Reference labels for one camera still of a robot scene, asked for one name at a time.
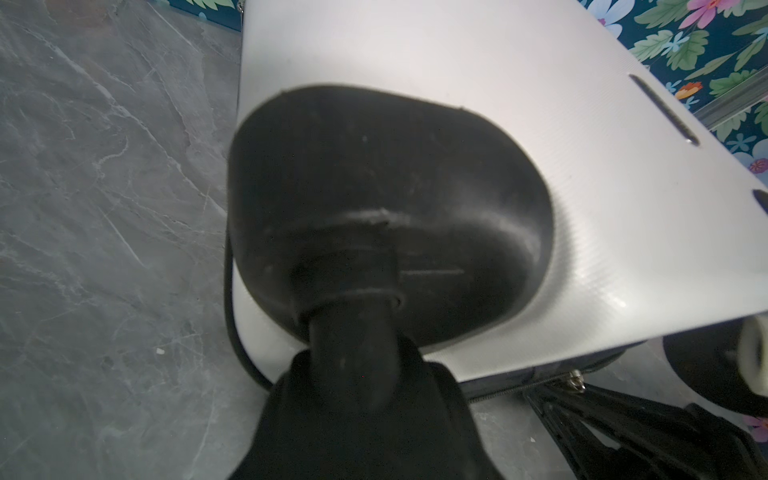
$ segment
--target orange flower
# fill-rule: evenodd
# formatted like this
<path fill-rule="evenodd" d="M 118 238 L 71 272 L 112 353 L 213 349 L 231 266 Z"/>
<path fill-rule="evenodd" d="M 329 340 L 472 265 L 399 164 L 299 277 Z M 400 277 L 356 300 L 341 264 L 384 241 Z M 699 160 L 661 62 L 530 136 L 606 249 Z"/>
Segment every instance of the orange flower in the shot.
<path fill-rule="evenodd" d="M 704 88 L 704 86 L 701 84 L 700 81 L 697 81 L 696 83 L 691 82 L 689 84 L 685 84 L 682 87 L 680 87 L 680 90 L 677 91 L 674 97 L 677 100 L 683 100 L 684 98 L 688 98 L 691 95 L 695 94 L 702 88 Z"/>

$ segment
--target gray marble floor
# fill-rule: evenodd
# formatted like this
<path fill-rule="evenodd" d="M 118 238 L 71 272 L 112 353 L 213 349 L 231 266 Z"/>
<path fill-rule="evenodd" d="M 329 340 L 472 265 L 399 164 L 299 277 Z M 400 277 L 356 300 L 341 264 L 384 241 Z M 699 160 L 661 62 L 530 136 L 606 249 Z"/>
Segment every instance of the gray marble floor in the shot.
<path fill-rule="evenodd" d="M 144 0 L 0 0 L 0 479 L 225 478 L 244 454 L 265 392 L 221 298 L 239 43 Z M 593 379 L 696 398 L 657 343 Z M 517 399 L 473 409 L 507 478 L 573 478 Z"/>

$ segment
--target white textured case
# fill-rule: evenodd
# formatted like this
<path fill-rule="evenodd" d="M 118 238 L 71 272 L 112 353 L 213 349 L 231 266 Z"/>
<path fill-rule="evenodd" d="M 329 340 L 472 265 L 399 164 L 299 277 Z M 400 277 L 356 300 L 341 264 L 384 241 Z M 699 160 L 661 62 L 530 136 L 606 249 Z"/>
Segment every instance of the white textured case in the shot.
<path fill-rule="evenodd" d="M 768 310 L 768 216 L 752 195 L 763 185 L 574 0 L 249 0 L 238 122 L 312 84 L 479 113 L 548 184 L 554 253 L 536 297 L 427 355 L 459 381 Z M 237 267 L 233 310 L 243 347 L 276 380 L 305 346 L 258 308 Z"/>

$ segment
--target green leaf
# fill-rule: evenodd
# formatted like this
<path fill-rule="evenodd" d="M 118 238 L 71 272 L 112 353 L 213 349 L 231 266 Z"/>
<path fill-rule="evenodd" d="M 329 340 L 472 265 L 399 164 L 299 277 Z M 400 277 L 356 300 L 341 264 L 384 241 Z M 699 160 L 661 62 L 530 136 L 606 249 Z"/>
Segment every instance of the green leaf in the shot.
<path fill-rule="evenodd" d="M 733 67 L 733 71 L 741 70 L 741 68 L 750 60 L 750 58 L 753 57 L 753 55 L 755 55 L 758 51 L 763 50 L 763 45 L 765 44 L 766 44 L 765 37 L 762 37 L 760 40 L 754 43 L 750 43 L 750 45 L 746 47 L 741 53 L 739 53 L 738 57 L 736 57 L 737 62 L 736 62 L 736 66 Z"/>
<path fill-rule="evenodd" d="M 720 67 L 722 64 L 724 64 L 728 58 L 733 57 L 736 54 L 736 52 L 724 55 L 722 57 L 717 57 L 714 60 L 709 60 L 706 65 L 704 65 L 702 68 L 699 68 L 694 73 L 688 75 L 685 77 L 686 80 L 692 80 L 696 77 L 700 77 L 701 75 L 706 75 L 708 73 L 712 73 L 713 71 L 717 70 L 718 67 Z"/>
<path fill-rule="evenodd" d="M 752 110 L 752 108 L 747 108 L 740 114 L 735 114 L 728 120 L 724 121 L 722 124 L 717 125 L 715 128 L 715 135 L 717 135 L 717 140 L 724 142 L 725 139 L 728 138 L 728 135 L 730 135 L 730 132 L 738 130 L 741 126 L 741 122 L 746 120 L 746 114 L 750 113 L 750 110 Z"/>
<path fill-rule="evenodd" d="M 660 54 L 664 50 L 664 44 L 671 40 L 673 35 L 669 30 L 661 30 L 648 35 L 645 40 L 636 41 L 629 51 L 637 60 L 646 61 Z"/>
<path fill-rule="evenodd" d="M 760 20 L 744 25 L 742 28 L 737 28 L 733 31 L 734 35 L 748 35 L 754 33 L 761 28 L 768 27 L 768 15 L 764 15 Z"/>
<path fill-rule="evenodd" d="M 760 125 L 760 130 L 768 135 L 768 102 L 763 102 L 755 108 L 755 125 Z"/>
<path fill-rule="evenodd" d="M 645 28 L 663 27 L 676 22 L 688 12 L 688 0 L 658 0 L 656 6 L 641 13 L 634 20 L 639 24 L 647 24 Z"/>
<path fill-rule="evenodd" d="M 757 10 L 758 8 L 762 8 L 766 5 L 768 5 L 768 0 L 742 0 L 738 5 L 731 8 L 726 8 L 726 11 L 723 13 L 723 17 L 728 18 L 732 13 L 733 16 L 740 17 L 741 15 L 747 13 L 749 10 Z"/>
<path fill-rule="evenodd" d="M 680 46 L 678 51 L 670 51 L 668 54 L 667 67 L 672 70 L 693 70 L 696 67 L 696 60 L 699 55 L 704 53 L 704 45 L 710 41 L 707 40 L 709 32 L 706 30 L 696 30 L 690 34 L 690 40 Z"/>
<path fill-rule="evenodd" d="M 715 78 L 710 81 L 710 89 L 712 90 L 710 95 L 714 95 L 717 98 L 756 73 L 757 70 L 742 70 L 741 72 L 734 72 L 725 78 Z"/>

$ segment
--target dark slot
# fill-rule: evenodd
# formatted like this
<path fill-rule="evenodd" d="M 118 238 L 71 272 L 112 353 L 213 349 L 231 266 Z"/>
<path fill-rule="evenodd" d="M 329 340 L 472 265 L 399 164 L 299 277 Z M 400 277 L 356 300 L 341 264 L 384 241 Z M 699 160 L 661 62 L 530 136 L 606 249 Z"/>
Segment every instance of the dark slot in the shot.
<path fill-rule="evenodd" d="M 661 113 L 667 117 L 667 120 L 669 120 L 672 125 L 674 125 L 677 131 L 683 135 L 683 138 L 685 138 L 688 143 L 692 144 L 694 147 L 699 146 L 700 142 L 696 135 L 688 128 L 685 123 L 683 123 L 683 121 L 677 115 L 674 114 L 674 112 L 672 112 L 667 104 L 664 103 L 664 100 L 662 100 L 662 98 L 659 97 L 658 94 L 647 83 L 645 83 L 645 80 L 634 74 L 629 74 L 629 78 L 631 78 L 632 81 L 637 84 L 638 87 L 640 87 L 643 93 L 645 93 L 648 98 L 650 98 L 650 101 L 652 101 L 656 107 L 661 110 Z"/>

